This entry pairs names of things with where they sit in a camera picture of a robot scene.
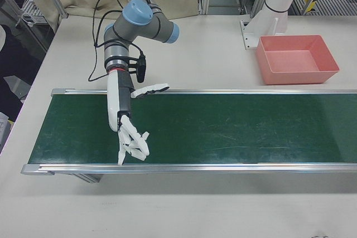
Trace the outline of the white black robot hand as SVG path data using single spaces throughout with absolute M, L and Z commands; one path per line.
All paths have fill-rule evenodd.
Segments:
M 112 131 L 118 133 L 119 165 L 123 164 L 127 153 L 142 161 L 149 155 L 146 142 L 149 132 L 140 134 L 132 124 L 131 100 L 143 95 L 165 91 L 169 87 L 169 84 L 164 83 L 136 90 L 128 71 L 118 67 L 109 71 L 107 80 L 108 120 Z

